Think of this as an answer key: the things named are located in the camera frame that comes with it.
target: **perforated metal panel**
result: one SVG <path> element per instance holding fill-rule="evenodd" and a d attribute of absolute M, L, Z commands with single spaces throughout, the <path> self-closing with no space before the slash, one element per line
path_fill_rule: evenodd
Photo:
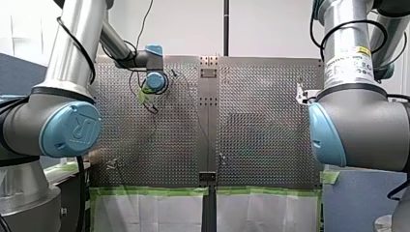
<path fill-rule="evenodd" d="M 311 59 L 220 59 L 220 186 L 317 189 L 308 108 L 296 85 L 321 88 L 322 68 Z"/>
<path fill-rule="evenodd" d="M 91 154 L 93 186 L 198 185 L 197 60 L 166 59 L 171 81 L 166 94 L 154 97 L 159 110 L 154 115 L 132 94 L 130 72 L 100 59 L 96 90 L 103 127 L 98 148 Z M 178 77 L 172 76 L 171 69 Z M 136 74 L 131 86 L 137 93 Z"/>
<path fill-rule="evenodd" d="M 103 129 L 91 155 L 92 185 L 196 187 L 199 171 L 217 171 L 219 186 L 317 189 L 321 165 L 309 145 L 308 108 L 295 97 L 298 82 L 306 89 L 322 87 L 320 62 L 220 57 L 212 67 L 218 74 L 207 78 L 199 59 L 166 58 L 171 84 L 154 99 L 158 115 L 132 94 L 129 71 L 100 60 L 96 89 Z M 181 74 L 173 77 L 171 69 Z"/>

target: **black pole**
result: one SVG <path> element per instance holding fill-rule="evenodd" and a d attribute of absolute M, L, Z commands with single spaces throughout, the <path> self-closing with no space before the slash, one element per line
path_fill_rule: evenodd
<path fill-rule="evenodd" d="M 223 5 L 223 56 L 229 56 L 229 0 Z"/>

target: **black cable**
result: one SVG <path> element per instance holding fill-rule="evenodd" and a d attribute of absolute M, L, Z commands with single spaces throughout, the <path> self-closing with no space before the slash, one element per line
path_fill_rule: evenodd
<path fill-rule="evenodd" d="M 326 46 L 326 41 L 334 34 L 334 32 L 336 32 L 337 30 L 339 30 L 340 28 L 342 28 L 343 26 L 346 26 L 348 24 L 355 24 L 355 23 L 367 23 L 367 24 L 371 24 L 376 26 L 377 28 L 379 28 L 384 36 L 383 42 L 380 44 L 379 47 L 377 47 L 376 49 L 372 50 L 371 53 L 376 53 L 377 51 L 379 51 L 387 42 L 387 39 L 389 38 L 389 35 L 387 33 L 386 28 L 379 22 L 377 21 L 373 21 L 373 20 L 369 20 L 369 19 L 361 19 L 361 20 L 351 20 L 351 21 L 347 21 L 347 22 L 343 22 L 341 24 L 339 24 L 338 26 L 332 28 L 332 30 L 330 30 L 325 37 L 323 38 L 323 41 L 320 45 L 320 57 L 322 58 L 322 60 L 325 60 L 325 54 L 324 54 L 324 50 L 325 50 L 325 46 Z"/>
<path fill-rule="evenodd" d="M 139 39 L 142 36 L 142 32 L 144 32 L 144 28 L 145 28 L 145 21 L 147 20 L 148 14 L 151 12 L 151 8 L 153 7 L 154 4 L 154 0 L 151 0 L 150 6 L 148 7 L 147 13 L 144 16 L 144 19 L 142 20 L 142 26 L 141 26 L 141 31 L 139 32 L 138 38 L 136 39 L 136 49 L 138 49 L 138 45 L 139 45 Z"/>
<path fill-rule="evenodd" d="M 405 181 L 403 184 L 401 184 L 400 186 L 398 186 L 397 188 L 395 188 L 391 192 L 389 192 L 387 194 L 387 198 L 389 198 L 391 200 L 394 200 L 394 201 L 399 201 L 400 198 L 394 197 L 394 195 L 398 194 L 399 192 L 403 191 L 404 189 L 406 189 L 409 186 L 410 186 L 410 179 L 407 179 L 407 181 Z"/>
<path fill-rule="evenodd" d="M 77 157 L 76 160 L 79 174 L 79 212 L 75 231 L 81 232 L 85 216 L 85 189 L 87 184 L 85 180 L 84 160 L 82 157 Z"/>
<path fill-rule="evenodd" d="M 17 101 L 12 101 L 11 103 L 7 104 L 7 106 L 4 109 L 2 109 L 0 111 L 0 115 L 2 115 L 3 113 L 5 113 L 6 111 L 8 111 L 10 109 L 13 109 L 14 107 L 18 106 L 19 104 L 28 102 L 28 99 L 29 99 L 28 97 L 25 97 L 25 98 L 19 99 Z"/>
<path fill-rule="evenodd" d="M 387 97 L 388 98 L 393 98 L 393 99 L 404 99 L 404 100 L 407 100 L 408 102 L 410 102 L 410 96 L 405 96 L 405 95 L 401 95 L 401 94 L 388 94 Z"/>
<path fill-rule="evenodd" d="M 124 59 L 114 58 L 114 57 L 106 50 L 105 46 L 103 46 L 103 45 L 102 45 L 102 51 L 105 53 L 106 56 L 108 56 L 108 58 L 110 58 L 110 59 L 116 61 L 117 64 L 120 65 L 121 68 L 126 69 L 126 70 L 128 70 L 128 71 L 132 71 L 132 70 L 129 69 L 128 67 L 124 66 L 124 65 L 123 65 L 123 62 L 128 62 L 128 61 L 133 60 L 133 63 L 134 63 L 134 65 L 136 66 L 136 63 L 135 63 L 136 47 L 135 47 L 131 42 L 124 41 L 124 43 L 125 43 L 125 44 L 128 44 L 128 45 L 130 45 L 130 46 L 132 47 L 132 49 L 130 49 L 130 54 L 129 54 L 126 58 L 124 58 Z"/>
<path fill-rule="evenodd" d="M 398 53 L 398 55 L 396 56 L 395 59 L 393 59 L 391 62 L 387 63 L 386 65 L 383 65 L 381 67 L 377 67 L 374 68 L 375 71 L 381 71 L 384 70 L 386 68 L 388 68 L 392 63 L 396 62 L 404 53 L 404 51 L 406 51 L 406 47 L 407 47 L 407 33 L 404 32 L 404 45 L 403 45 L 403 49 Z"/>
<path fill-rule="evenodd" d="M 3 216 L 1 216 L 1 214 L 0 214 L 0 225 L 5 232 L 12 232 L 12 229 L 10 228 L 9 224 L 6 222 Z"/>
<path fill-rule="evenodd" d="M 317 6 L 318 6 L 318 1 L 314 1 L 314 5 L 313 5 L 313 10 L 311 11 L 311 17 L 310 17 L 310 39 L 313 41 L 313 43 L 320 48 L 320 44 L 319 42 L 314 38 L 313 35 L 313 21 L 314 21 L 314 13 L 317 10 Z"/>
<path fill-rule="evenodd" d="M 90 84 L 94 83 L 94 80 L 96 79 L 96 68 L 94 67 L 94 63 L 91 60 L 90 55 L 88 55 L 87 50 L 84 48 L 81 42 L 75 37 L 75 35 L 72 34 L 69 28 L 67 28 L 66 25 L 64 25 L 64 22 L 61 20 L 61 17 L 57 17 L 57 22 L 64 29 L 64 31 L 66 31 L 66 33 L 73 39 L 76 46 L 79 48 L 82 55 L 84 56 L 85 60 L 87 60 L 88 66 L 90 67 L 90 70 L 91 70 Z"/>

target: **gray robot arm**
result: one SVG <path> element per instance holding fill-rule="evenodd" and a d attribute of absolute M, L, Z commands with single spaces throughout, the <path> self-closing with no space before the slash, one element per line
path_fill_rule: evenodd
<path fill-rule="evenodd" d="M 325 89 L 309 108 L 312 150 L 327 164 L 407 172 L 409 106 L 388 102 L 375 82 L 384 74 L 373 69 L 393 58 L 408 24 L 409 1 L 325 0 L 316 15 L 328 33 L 341 23 L 366 19 L 373 8 L 390 32 L 378 52 L 371 49 L 382 44 L 383 34 L 374 29 L 370 45 L 365 23 L 346 24 L 326 41 Z"/>
<path fill-rule="evenodd" d="M 146 69 L 147 83 L 157 84 L 157 88 L 164 84 L 162 48 L 147 45 L 141 51 L 130 49 L 104 19 L 112 1 L 71 0 L 57 4 L 63 8 L 64 24 L 58 29 L 44 82 L 33 87 L 28 102 L 12 105 L 1 115 L 0 147 L 7 155 L 0 156 L 0 160 L 12 160 L 13 155 L 17 159 L 21 155 L 82 156 L 96 142 L 101 116 L 88 91 L 95 70 L 73 37 L 92 61 L 101 42 L 118 68 Z"/>

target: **sticker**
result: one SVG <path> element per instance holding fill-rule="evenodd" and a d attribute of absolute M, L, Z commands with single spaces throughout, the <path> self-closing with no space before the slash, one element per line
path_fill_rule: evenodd
<path fill-rule="evenodd" d="M 326 64 L 325 75 L 328 79 L 373 79 L 370 51 L 365 47 L 356 46 L 350 52 L 334 57 Z"/>
<path fill-rule="evenodd" d="M 363 53 L 365 55 L 370 56 L 371 51 L 367 48 L 365 48 L 364 46 L 353 46 L 350 48 L 343 48 L 340 50 L 340 52 L 342 53 Z"/>

